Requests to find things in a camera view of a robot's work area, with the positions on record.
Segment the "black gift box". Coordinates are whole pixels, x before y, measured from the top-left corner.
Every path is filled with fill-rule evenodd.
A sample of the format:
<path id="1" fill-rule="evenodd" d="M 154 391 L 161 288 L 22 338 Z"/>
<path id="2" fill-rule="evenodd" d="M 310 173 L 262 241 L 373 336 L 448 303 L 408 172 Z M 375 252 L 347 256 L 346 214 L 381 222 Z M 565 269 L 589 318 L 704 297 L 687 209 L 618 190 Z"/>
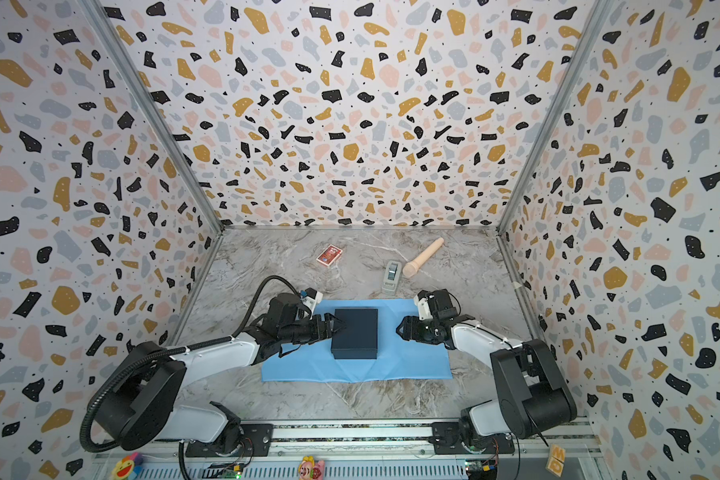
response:
<path id="1" fill-rule="evenodd" d="M 378 354 L 378 310 L 340 308 L 334 315 L 346 322 L 345 330 L 332 338 L 336 360 L 375 360 Z"/>

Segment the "blue wrapping paper sheet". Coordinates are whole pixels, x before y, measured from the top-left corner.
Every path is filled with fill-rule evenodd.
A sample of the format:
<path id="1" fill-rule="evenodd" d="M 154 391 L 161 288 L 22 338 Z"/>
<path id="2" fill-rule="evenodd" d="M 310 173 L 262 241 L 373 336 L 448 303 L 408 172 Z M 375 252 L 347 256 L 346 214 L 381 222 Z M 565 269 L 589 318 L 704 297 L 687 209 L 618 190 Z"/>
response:
<path id="1" fill-rule="evenodd" d="M 396 328 L 403 317 L 417 313 L 410 299 L 325 300 L 319 314 L 338 308 L 378 310 L 378 351 L 375 359 L 337 360 L 331 342 L 303 346 L 283 358 L 262 363 L 264 382 L 361 383 L 400 379 L 450 379 L 449 355 L 442 345 L 402 340 Z"/>

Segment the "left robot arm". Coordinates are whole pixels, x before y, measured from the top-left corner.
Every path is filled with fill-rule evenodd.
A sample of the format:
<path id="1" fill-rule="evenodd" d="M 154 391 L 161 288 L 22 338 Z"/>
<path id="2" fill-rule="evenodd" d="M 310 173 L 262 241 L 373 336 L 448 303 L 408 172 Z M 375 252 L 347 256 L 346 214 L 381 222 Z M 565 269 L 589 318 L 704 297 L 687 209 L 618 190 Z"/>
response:
<path id="1" fill-rule="evenodd" d="M 90 400 L 79 441 L 89 453 L 135 451 L 153 441 L 197 442 L 217 456 L 242 443 L 241 419 L 219 402 L 200 408 L 176 400 L 187 386 L 215 374 L 257 365 L 345 330 L 339 317 L 315 309 L 321 293 L 283 293 L 239 332 L 187 346 L 152 341 L 134 347 Z"/>

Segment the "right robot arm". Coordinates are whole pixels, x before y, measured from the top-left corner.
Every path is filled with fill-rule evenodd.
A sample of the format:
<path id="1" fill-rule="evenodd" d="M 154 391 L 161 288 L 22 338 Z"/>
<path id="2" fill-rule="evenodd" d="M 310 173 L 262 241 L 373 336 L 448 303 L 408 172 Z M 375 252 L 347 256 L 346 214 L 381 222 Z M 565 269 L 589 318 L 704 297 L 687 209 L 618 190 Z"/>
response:
<path id="1" fill-rule="evenodd" d="M 456 444 L 470 453 L 482 453 L 499 448 L 501 436 L 541 437 L 578 416 L 567 382 L 542 340 L 512 341 L 470 315 L 442 321 L 407 316 L 396 333 L 405 341 L 466 353 L 491 369 L 496 398 L 463 409 L 456 432 L 437 434 L 436 445 Z"/>

